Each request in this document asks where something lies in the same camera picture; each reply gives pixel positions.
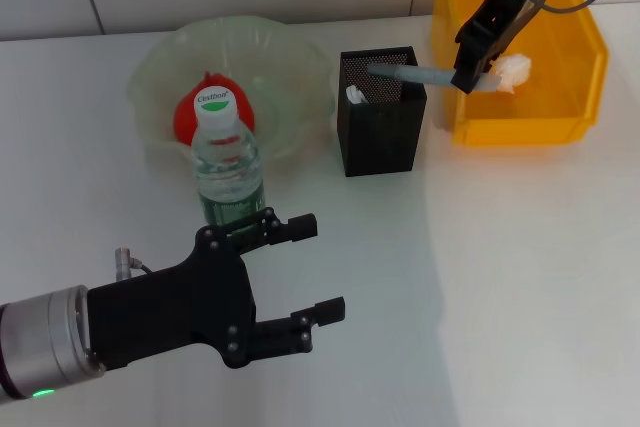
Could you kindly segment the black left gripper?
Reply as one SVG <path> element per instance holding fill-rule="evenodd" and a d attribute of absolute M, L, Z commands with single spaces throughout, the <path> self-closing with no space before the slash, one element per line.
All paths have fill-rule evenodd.
<path fill-rule="evenodd" d="M 240 254 L 317 235 L 313 214 L 282 221 L 271 207 L 220 228 L 201 228 L 179 265 L 88 291 L 92 352 L 115 370 L 205 344 L 227 367 L 247 366 L 255 303 Z"/>

